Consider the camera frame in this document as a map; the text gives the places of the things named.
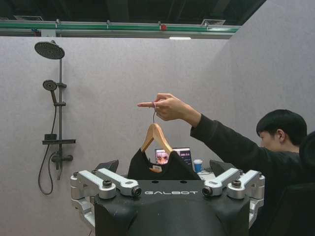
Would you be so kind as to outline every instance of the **hand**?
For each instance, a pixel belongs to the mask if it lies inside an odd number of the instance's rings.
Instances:
[[[158,93],[154,104],[157,116],[162,120],[182,119],[193,127],[200,122],[201,114],[198,111],[169,93]],[[142,102],[138,107],[154,107],[154,105],[152,102]]]

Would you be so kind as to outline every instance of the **wooden hanger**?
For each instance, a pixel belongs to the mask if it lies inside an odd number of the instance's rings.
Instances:
[[[170,155],[171,152],[173,151],[172,147],[168,144],[161,127],[156,123],[153,123],[149,126],[147,137],[144,140],[144,143],[141,147],[141,151],[144,152],[148,148],[148,146],[152,143],[153,140],[157,141],[157,143],[165,150],[165,152],[168,155]],[[157,172],[157,173],[161,172],[160,170],[157,170],[157,169],[153,169],[153,168],[149,168],[149,169],[153,172]]]

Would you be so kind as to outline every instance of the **black t-shirt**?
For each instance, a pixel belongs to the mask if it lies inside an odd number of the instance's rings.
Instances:
[[[151,171],[153,165],[162,168],[162,172],[156,173]],[[143,179],[143,180],[198,180],[199,175],[189,167],[185,161],[172,151],[169,155],[167,164],[157,165],[151,163],[145,152],[141,149],[134,155],[130,162],[128,178],[130,179]]]

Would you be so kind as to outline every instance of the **hanger hook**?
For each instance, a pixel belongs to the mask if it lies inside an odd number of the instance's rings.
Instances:
[[[154,102],[152,102],[153,106],[154,106],[154,113],[153,113],[153,124],[155,123],[154,121],[154,116],[156,115],[156,112],[157,112],[157,106],[155,105]]]

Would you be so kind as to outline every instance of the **shower head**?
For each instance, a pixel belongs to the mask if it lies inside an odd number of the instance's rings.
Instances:
[[[48,59],[61,59],[64,57],[64,50],[54,40],[50,42],[38,42],[34,48],[38,54]]]
[[[57,100],[56,100],[56,96],[55,96],[54,91],[57,89],[57,84],[52,80],[45,80],[43,82],[43,87],[44,87],[44,89],[50,91],[51,97],[53,99],[53,103],[56,104]]]
[[[48,91],[55,91],[57,89],[57,84],[53,80],[45,80],[43,82],[43,87]]]

